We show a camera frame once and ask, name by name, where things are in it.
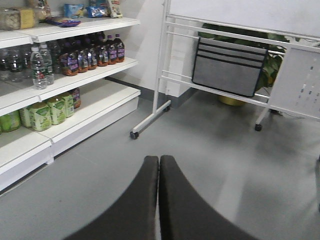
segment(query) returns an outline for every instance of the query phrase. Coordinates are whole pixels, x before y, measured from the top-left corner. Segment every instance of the whiteboard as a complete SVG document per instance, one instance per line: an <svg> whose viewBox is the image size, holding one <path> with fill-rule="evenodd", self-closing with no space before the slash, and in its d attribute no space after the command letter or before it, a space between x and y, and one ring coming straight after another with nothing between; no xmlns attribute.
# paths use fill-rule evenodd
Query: whiteboard
<svg viewBox="0 0 320 240"><path fill-rule="evenodd" d="M320 37L320 0L171 0L169 13L258 30Z"/></svg>

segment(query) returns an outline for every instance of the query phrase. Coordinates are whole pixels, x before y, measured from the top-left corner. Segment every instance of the caster wheel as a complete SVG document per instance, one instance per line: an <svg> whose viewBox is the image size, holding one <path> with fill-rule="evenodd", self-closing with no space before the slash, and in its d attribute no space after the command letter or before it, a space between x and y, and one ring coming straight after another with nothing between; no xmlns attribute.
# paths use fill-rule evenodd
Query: caster wheel
<svg viewBox="0 0 320 240"><path fill-rule="evenodd" d="M170 110L170 106L167 106L165 109L163 109L163 111L166 113L166 112L169 112Z"/></svg>
<svg viewBox="0 0 320 240"><path fill-rule="evenodd" d="M254 130L256 130L257 132L260 132L262 130L262 125L261 124L256 124L254 127Z"/></svg>
<svg viewBox="0 0 320 240"><path fill-rule="evenodd" d="M135 140L138 137L139 137L139 133L138 132L133 132L133 131L130 132L130 138L131 139Z"/></svg>

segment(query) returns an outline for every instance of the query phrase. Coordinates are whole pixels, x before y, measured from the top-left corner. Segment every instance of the gray floor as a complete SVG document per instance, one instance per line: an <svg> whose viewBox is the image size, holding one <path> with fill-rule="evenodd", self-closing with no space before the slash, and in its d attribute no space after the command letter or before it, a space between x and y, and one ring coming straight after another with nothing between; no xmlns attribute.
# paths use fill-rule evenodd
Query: gray floor
<svg viewBox="0 0 320 240"><path fill-rule="evenodd" d="M210 205L255 237L320 239L318 122L270 115L256 132L260 107L227 106L198 91L131 140L151 108L140 99L138 110L0 196L0 239L62 239L119 197L144 156L164 154Z"/></svg>

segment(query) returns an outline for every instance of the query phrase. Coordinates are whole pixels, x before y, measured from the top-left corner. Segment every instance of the store shelf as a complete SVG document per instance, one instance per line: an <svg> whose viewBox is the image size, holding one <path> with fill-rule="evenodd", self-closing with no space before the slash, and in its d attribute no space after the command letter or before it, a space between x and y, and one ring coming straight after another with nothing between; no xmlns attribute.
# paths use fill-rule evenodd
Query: store shelf
<svg viewBox="0 0 320 240"><path fill-rule="evenodd" d="M68 90L92 83L101 78L126 70L138 64L138 61L129 57L124 62L104 67L97 67L95 70L79 73L75 76L56 75L53 85L49 85L46 89L37 90L33 86L31 80L23 82L10 82L16 88L21 88L30 95L38 96L40 101L46 100Z"/></svg>
<svg viewBox="0 0 320 240"><path fill-rule="evenodd" d="M59 27L47 23L41 23L37 27L16 30L16 33L29 35L34 42L42 43L56 39L69 38L83 34L119 29L140 24L133 18L81 18L81 23L74 27Z"/></svg>
<svg viewBox="0 0 320 240"><path fill-rule="evenodd" d="M50 139L28 128L20 127L12 132L3 132L0 139L0 191L53 159L50 154ZM41 158L34 158L41 153L46 154Z"/></svg>
<svg viewBox="0 0 320 240"><path fill-rule="evenodd" d="M139 95L138 89L105 79L88 84L80 88L82 104L74 115L40 134L51 139L55 156L134 111ZM130 106L124 107L134 99ZM107 114L111 114L112 118L102 120Z"/></svg>
<svg viewBox="0 0 320 240"><path fill-rule="evenodd" d="M20 32L0 30L0 48L9 48L24 44L32 44L29 35Z"/></svg>
<svg viewBox="0 0 320 240"><path fill-rule="evenodd" d="M0 81L0 116L118 73L137 64L137 60L126 57L124 62L97 67L95 70L79 73L76 76L57 75L54 84L43 90L36 90L31 79L25 79L23 82Z"/></svg>
<svg viewBox="0 0 320 240"><path fill-rule="evenodd" d="M39 100L38 95L34 92L0 81L0 116L34 104Z"/></svg>

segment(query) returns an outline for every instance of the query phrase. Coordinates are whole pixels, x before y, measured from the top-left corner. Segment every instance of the gray pocket organizer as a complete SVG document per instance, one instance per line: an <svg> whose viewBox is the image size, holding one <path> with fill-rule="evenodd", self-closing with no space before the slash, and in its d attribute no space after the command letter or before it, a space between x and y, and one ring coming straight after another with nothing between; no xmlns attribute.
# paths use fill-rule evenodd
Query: gray pocket organizer
<svg viewBox="0 0 320 240"><path fill-rule="evenodd" d="M253 97L267 53L257 47L199 38L192 82Z"/></svg>

